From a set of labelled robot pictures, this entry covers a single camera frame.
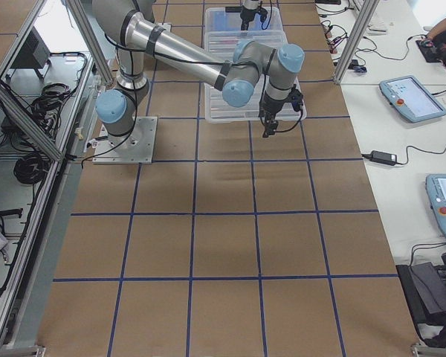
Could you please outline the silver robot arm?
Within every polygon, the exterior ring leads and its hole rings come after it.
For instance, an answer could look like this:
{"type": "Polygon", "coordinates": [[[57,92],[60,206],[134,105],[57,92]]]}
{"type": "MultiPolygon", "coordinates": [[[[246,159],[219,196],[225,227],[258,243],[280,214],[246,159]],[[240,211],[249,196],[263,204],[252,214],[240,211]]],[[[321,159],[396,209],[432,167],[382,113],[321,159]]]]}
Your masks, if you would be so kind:
{"type": "Polygon", "coordinates": [[[244,0],[240,10],[241,30],[248,30],[250,23],[259,11],[258,0],[244,0]]]}
{"type": "Polygon", "coordinates": [[[303,94],[295,80],[305,53],[298,45],[272,48],[253,39],[240,39],[232,60],[224,61],[155,23],[152,6],[140,6],[137,1],[93,1],[92,10],[118,49],[154,57],[199,78],[220,91],[233,108],[245,106],[259,79],[264,78],[258,117],[265,138],[279,132],[276,116],[286,103],[303,113],[303,94]]]}

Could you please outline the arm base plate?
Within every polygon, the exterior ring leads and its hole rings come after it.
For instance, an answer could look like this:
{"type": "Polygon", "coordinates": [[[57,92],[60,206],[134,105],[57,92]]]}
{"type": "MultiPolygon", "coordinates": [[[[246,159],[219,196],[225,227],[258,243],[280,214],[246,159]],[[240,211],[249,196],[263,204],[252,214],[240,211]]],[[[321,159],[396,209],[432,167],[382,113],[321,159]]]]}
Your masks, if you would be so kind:
{"type": "Polygon", "coordinates": [[[158,118],[137,117],[134,131],[126,141],[117,149],[121,139],[111,136],[102,141],[98,141],[94,151],[92,162],[94,164],[151,164],[155,147],[155,136],[157,132],[158,118]]]}

